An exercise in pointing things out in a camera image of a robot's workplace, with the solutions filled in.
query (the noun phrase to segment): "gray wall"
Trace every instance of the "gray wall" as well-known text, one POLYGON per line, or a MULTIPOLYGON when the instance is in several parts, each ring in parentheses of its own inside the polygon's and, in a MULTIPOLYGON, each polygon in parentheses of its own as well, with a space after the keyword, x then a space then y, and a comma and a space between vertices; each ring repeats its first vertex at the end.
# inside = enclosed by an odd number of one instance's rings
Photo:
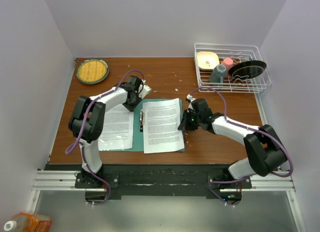
POLYGON ((44 0, 0 0, 0 225, 48 159, 73 57, 44 0))
POLYGON ((308 231, 319 231, 320 0, 287 0, 261 46, 272 88, 266 115, 294 162, 293 181, 308 231))
POLYGON ((194 43, 260 46, 286 0, 45 0, 72 54, 193 56, 194 43))

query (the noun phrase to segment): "clipboard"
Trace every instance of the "clipboard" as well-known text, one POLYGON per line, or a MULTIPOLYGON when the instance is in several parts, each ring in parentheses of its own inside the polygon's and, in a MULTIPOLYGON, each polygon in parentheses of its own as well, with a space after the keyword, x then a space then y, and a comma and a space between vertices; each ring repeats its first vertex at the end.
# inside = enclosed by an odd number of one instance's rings
MULTIPOLYGON (((169 99, 144 99, 141 103, 134 109, 133 114, 133 139, 132 139, 132 148, 124 150, 109 150, 109 151, 144 151, 144 133, 140 131, 140 112, 142 110, 142 104, 145 102, 151 101, 167 101, 169 99)), ((180 120, 182 120, 183 110, 182 110, 182 101, 179 100, 180 104, 180 120)))

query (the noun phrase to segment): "white wire dish rack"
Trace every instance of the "white wire dish rack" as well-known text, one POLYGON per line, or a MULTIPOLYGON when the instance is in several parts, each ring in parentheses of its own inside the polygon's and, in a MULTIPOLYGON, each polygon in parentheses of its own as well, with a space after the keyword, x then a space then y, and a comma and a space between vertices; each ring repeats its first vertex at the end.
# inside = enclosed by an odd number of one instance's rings
MULTIPOLYGON (((252 78, 232 78, 228 76, 223 80, 223 83, 210 83, 210 71, 201 71, 198 66, 197 52, 211 51, 218 55, 219 60, 230 57, 233 59, 233 64, 249 61, 262 60, 259 49, 256 46, 241 46, 241 45, 221 45, 221 44, 206 44, 196 43, 194 45, 194 61, 198 86, 211 87, 219 92, 240 92, 240 93, 259 93, 271 85, 271 80, 267 70, 261 75, 252 78)), ((209 89, 201 89, 201 92, 212 92, 209 89)))

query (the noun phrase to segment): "wooden table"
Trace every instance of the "wooden table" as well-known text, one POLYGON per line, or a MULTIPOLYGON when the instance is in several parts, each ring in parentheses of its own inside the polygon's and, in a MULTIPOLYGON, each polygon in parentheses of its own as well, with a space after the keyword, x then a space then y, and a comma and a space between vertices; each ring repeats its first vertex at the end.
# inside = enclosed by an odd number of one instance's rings
MULTIPOLYGON (((77 60, 76 67, 86 58, 77 60)), ((81 164, 80 150, 65 155, 65 149, 75 138, 68 129, 68 122, 81 95, 93 96, 109 90, 118 84, 123 75, 131 69, 144 73, 146 83, 152 88, 146 98, 174 99, 183 101, 183 109, 188 103, 185 97, 197 85, 195 62, 193 58, 103 58, 110 67, 108 77, 95 85, 85 85, 73 74, 66 98, 60 125, 56 135, 49 164, 81 164)), ((223 93, 230 118, 250 125, 262 125, 256 99, 251 93, 223 93)), ((212 112, 224 112, 223 102, 214 93, 194 94, 195 98, 207 100, 212 112)), ((143 152, 100 152, 104 164, 222 164, 245 158, 244 146, 224 136, 214 135, 199 128, 187 132, 184 152, 144 154, 143 152)))

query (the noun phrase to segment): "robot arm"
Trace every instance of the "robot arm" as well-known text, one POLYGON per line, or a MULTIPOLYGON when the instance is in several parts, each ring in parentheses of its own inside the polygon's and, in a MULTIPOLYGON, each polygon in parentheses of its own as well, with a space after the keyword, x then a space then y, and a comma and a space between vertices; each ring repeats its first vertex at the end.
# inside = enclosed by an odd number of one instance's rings
POLYGON ((188 95, 187 101, 190 105, 183 113, 180 130, 194 131, 201 126, 204 130, 227 136, 245 146, 247 158, 233 163, 228 168, 228 176, 231 176, 231 179, 254 174, 266 176, 287 160, 284 152, 273 140, 247 129, 254 128, 266 132, 281 143, 272 126, 250 126, 231 120, 221 113, 213 114, 203 98, 194 99, 188 95))
POLYGON ((87 164, 95 174, 102 169, 98 138, 103 130, 105 113, 120 104, 129 111, 133 111, 142 99, 151 92, 151 88, 145 85, 145 82, 138 77, 130 76, 129 80, 122 83, 117 90, 116 87, 113 87, 110 91, 98 96, 78 98, 68 125, 74 137, 78 137, 83 127, 85 111, 89 104, 95 100, 84 123, 84 130, 79 141, 80 146, 84 147, 81 156, 82 168, 86 172, 90 173, 87 164))

